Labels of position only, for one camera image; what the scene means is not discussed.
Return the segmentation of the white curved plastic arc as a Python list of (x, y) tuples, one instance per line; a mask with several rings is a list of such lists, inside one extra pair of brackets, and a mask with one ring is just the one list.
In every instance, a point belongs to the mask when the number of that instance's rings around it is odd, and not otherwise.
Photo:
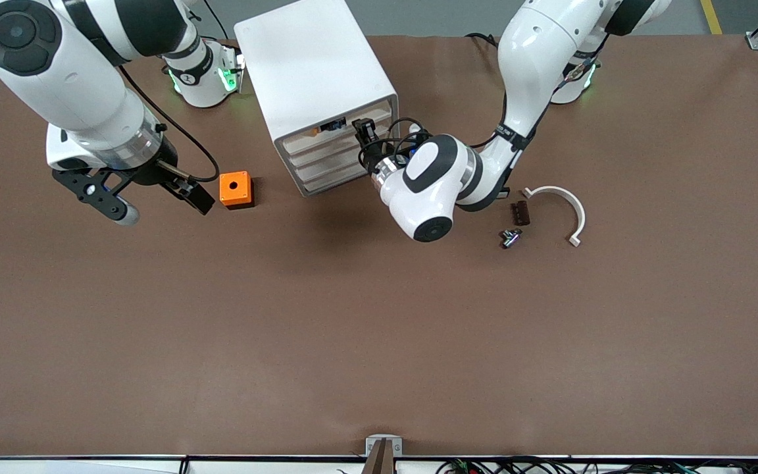
[(557, 197), (565, 199), (565, 201), (568, 202), (572, 207), (572, 210), (574, 210), (576, 215), (576, 228), (568, 237), (568, 242), (571, 243), (571, 245), (574, 247), (580, 246), (582, 243), (581, 235), (583, 234), (584, 229), (586, 229), (587, 223), (586, 208), (584, 208), (583, 203), (580, 201), (580, 199), (578, 199), (577, 195), (559, 186), (540, 186), (536, 187), (535, 189), (524, 187), (522, 190), (522, 194), (528, 199), (545, 193), (553, 194)]

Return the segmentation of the orange box with hole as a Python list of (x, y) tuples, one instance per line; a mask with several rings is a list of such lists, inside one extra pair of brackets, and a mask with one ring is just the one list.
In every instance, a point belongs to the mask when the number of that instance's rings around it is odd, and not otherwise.
[(247, 171), (220, 174), (218, 189), (220, 203), (229, 210), (255, 207), (255, 183)]

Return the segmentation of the white table edge rail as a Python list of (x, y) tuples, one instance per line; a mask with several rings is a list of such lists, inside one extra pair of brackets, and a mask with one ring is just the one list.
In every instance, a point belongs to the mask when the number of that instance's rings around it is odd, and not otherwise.
[[(361, 474), (362, 455), (0, 456), (0, 474)], [(397, 474), (758, 474), (758, 456), (437, 455)]]

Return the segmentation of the white closed drawer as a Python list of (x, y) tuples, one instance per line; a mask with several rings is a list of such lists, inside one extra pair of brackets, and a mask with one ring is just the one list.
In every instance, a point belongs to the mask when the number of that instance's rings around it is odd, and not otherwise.
[(303, 197), (310, 197), (364, 177), (367, 174), (367, 171), (358, 162), (334, 169), (306, 168), (305, 170), (297, 170), (298, 187)]
[(322, 140), (319, 138), (320, 136), (313, 139), (300, 137), (297, 144), (300, 144), (301, 148), (294, 147), (293, 152), (289, 152), (289, 162), (297, 168), (303, 168), (341, 153), (353, 154), (360, 150), (360, 144), (352, 133)]
[(322, 183), (346, 181), (365, 175), (366, 169), (358, 160), (358, 155), (358, 148), (334, 152), (316, 150), (291, 158), (291, 165), (306, 187), (321, 186)]

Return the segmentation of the grey metal table bracket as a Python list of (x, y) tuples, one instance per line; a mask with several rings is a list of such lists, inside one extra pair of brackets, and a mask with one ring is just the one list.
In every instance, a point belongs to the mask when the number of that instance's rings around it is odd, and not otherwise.
[(392, 434), (366, 438), (366, 462), (361, 474), (397, 474), (397, 457), (403, 455), (403, 439)]

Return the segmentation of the white drawer cabinet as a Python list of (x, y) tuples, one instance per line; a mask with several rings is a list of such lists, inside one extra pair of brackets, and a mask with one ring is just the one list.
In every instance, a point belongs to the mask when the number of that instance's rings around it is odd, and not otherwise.
[[(272, 144), (301, 193), (284, 138), (398, 96), (345, 0), (297, 0), (234, 25)], [(395, 120), (389, 131), (397, 131)]]

